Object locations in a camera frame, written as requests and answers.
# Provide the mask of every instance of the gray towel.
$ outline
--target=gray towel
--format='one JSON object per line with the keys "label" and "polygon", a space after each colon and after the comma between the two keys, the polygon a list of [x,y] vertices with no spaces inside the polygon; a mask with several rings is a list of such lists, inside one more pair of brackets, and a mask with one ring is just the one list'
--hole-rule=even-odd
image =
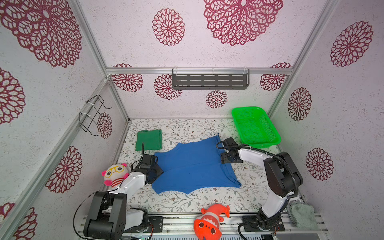
{"label": "gray towel", "polygon": [[299,201],[289,202],[287,206],[288,215],[293,224],[299,228],[318,229],[314,217],[314,209],[311,205]]}

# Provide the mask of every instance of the wallpaper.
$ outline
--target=wallpaper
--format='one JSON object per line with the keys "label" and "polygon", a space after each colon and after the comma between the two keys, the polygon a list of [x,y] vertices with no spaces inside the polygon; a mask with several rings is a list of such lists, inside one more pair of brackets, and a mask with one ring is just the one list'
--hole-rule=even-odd
{"label": "wallpaper", "polygon": [[175,90],[169,74],[112,75],[130,118],[226,118],[245,106],[268,111],[285,78],[252,74],[246,90]]}
{"label": "wallpaper", "polygon": [[103,77],[66,1],[0,0],[0,20],[2,221]]}
{"label": "wallpaper", "polygon": [[325,0],[80,0],[108,66],[293,63]]}
{"label": "wallpaper", "polygon": [[[109,109],[101,107],[101,114],[95,110],[90,112],[91,116],[97,115],[95,119],[98,125],[91,124],[90,132],[79,131],[32,204],[14,239],[74,239],[73,214],[86,196],[102,188],[101,172],[112,164],[125,126],[110,88],[105,88],[101,96],[105,100],[104,105]],[[8,202],[2,205],[0,217],[4,217],[13,204]],[[84,214],[88,213],[89,205],[90,200],[77,212],[76,226],[79,226]]]}
{"label": "wallpaper", "polygon": [[272,121],[335,240],[384,234],[383,1],[341,1]]}

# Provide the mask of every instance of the folded green cloth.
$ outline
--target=folded green cloth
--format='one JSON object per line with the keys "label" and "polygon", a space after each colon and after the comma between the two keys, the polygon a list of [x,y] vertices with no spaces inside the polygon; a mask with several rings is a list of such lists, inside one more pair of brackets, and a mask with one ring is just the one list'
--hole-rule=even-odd
{"label": "folded green cloth", "polygon": [[160,150],[162,142],[161,129],[140,131],[137,133],[136,151],[141,151],[142,143],[144,143],[144,150]]}
{"label": "folded green cloth", "polygon": [[292,223],[299,228],[318,229],[314,209],[311,205],[292,201],[287,206],[287,212]]}

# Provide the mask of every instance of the stuffed toy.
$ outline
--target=stuffed toy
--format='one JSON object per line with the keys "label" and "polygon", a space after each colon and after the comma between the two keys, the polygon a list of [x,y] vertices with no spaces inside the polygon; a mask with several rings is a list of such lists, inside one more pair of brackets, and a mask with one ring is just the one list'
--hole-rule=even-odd
{"label": "stuffed toy", "polygon": [[225,213],[229,217],[229,205],[214,204],[207,210],[202,209],[203,214],[194,222],[196,236],[200,240],[219,240],[222,233],[219,222],[224,221],[220,214]]}
{"label": "stuffed toy", "polygon": [[104,177],[104,184],[109,186],[110,189],[113,189],[119,186],[124,179],[129,176],[130,172],[127,164],[122,163],[110,166],[108,170],[102,172],[101,175]]}

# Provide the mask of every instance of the floral tablecloth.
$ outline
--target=floral tablecloth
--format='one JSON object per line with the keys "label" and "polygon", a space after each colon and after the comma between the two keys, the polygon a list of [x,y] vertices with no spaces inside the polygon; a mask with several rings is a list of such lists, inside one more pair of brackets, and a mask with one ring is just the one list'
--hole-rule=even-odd
{"label": "floral tablecloth", "polygon": [[[130,124],[118,161],[129,165],[140,158],[140,152],[135,151],[135,145],[137,132],[141,130],[162,130],[162,149],[146,151],[147,154],[167,152],[179,142],[197,142],[218,133],[222,140],[233,137],[240,143],[233,119],[134,119]],[[269,151],[278,152],[276,146],[270,147]],[[145,208],[149,212],[200,212],[201,208],[219,203],[229,205],[231,212],[257,211],[270,191],[264,170],[247,162],[232,164],[232,168],[242,184],[241,188],[208,187],[187,195],[176,191],[156,194],[151,185],[145,185],[128,201],[127,208]]]}

